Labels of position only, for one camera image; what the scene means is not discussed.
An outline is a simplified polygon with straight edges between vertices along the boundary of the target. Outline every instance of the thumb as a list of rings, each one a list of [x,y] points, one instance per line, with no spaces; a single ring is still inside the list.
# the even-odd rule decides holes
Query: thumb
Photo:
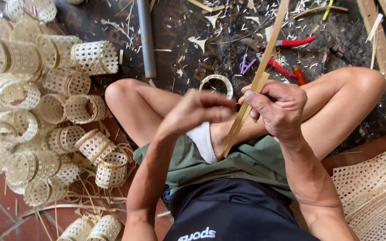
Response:
[[[262,94],[247,90],[244,94],[244,99],[253,109],[259,112],[262,116],[272,111],[273,102],[268,97]]]
[[[203,114],[203,121],[208,121],[209,123],[219,123],[228,121],[232,118],[233,111],[226,107],[211,107],[205,109]]]

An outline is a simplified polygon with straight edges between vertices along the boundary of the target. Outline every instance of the red knife handle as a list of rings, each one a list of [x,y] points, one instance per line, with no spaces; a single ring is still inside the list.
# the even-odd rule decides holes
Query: red knife handle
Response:
[[[299,65],[293,66],[293,73],[297,76],[297,85],[302,86],[308,83],[306,77],[303,74],[303,71],[300,69]]]
[[[280,73],[282,76],[284,76],[285,78],[289,78],[289,79],[297,79],[297,76],[288,72],[286,69],[282,68],[281,65],[279,65],[273,58],[270,58],[269,61],[268,61],[268,65],[272,65],[275,70]]]
[[[304,40],[282,40],[281,47],[297,47],[302,46],[316,40],[316,36],[309,37]]]

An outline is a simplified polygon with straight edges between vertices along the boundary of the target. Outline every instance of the man's left hand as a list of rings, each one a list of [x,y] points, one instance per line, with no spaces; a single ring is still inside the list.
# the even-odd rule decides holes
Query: man's left hand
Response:
[[[168,113],[158,133],[184,135],[205,121],[228,121],[235,112],[235,102],[225,96],[208,91],[189,90],[181,101]]]

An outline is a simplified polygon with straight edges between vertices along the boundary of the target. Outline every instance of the hand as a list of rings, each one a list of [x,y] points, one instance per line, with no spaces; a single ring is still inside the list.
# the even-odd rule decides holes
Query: hand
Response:
[[[189,90],[179,103],[167,114],[158,133],[184,135],[205,121],[219,123],[228,121],[235,112],[235,102],[225,96],[208,91]]]
[[[253,108],[251,118],[256,122],[263,117],[266,129],[279,141],[290,141],[301,135],[300,125],[307,96],[297,85],[283,84],[274,80],[266,82],[260,93],[253,92],[251,85],[242,89],[246,100]]]

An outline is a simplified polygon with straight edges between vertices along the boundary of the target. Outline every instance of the metal rod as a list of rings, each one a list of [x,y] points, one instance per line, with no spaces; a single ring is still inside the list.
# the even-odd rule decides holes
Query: metal rod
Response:
[[[137,0],[139,27],[141,28],[142,57],[146,78],[156,78],[154,60],[153,32],[151,30],[150,3],[148,0]]]

